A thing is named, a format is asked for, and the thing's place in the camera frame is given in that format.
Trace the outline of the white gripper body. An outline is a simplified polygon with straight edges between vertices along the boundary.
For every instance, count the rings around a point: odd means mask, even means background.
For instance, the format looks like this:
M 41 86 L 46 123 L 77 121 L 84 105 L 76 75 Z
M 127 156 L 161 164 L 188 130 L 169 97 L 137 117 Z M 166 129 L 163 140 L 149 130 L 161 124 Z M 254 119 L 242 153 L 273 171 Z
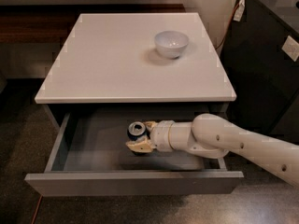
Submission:
M 150 132 L 150 141 L 154 147 L 160 152 L 172 152 L 173 148 L 170 145 L 169 132 L 173 120 L 163 120 L 158 122 Z

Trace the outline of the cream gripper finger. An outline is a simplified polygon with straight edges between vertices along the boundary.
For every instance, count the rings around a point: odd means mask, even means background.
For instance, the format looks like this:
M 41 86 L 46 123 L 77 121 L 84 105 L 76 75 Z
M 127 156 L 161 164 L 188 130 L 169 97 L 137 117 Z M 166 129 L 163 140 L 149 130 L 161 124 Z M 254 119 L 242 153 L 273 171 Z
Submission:
M 145 125 L 147 131 L 148 131 L 149 133 L 151 133 L 151 132 L 153 131 L 153 129 L 157 126 L 157 122 L 156 122 L 156 121 L 152 121 L 152 120 L 150 120 L 150 121 L 145 121 L 145 122 L 144 122 L 144 125 Z
M 152 144 L 148 139 L 141 141 L 129 141 L 126 143 L 126 146 L 136 153 L 151 153 L 153 151 Z

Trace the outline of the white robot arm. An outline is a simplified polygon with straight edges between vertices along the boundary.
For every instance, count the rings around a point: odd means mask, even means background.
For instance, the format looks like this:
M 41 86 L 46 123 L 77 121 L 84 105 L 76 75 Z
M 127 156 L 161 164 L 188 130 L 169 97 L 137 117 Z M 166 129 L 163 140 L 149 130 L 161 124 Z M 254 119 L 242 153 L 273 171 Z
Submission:
M 244 130 L 212 114 L 190 122 L 163 120 L 139 124 L 144 132 L 126 146 L 136 153 L 184 151 L 210 159 L 237 154 L 285 182 L 299 186 L 299 146 Z

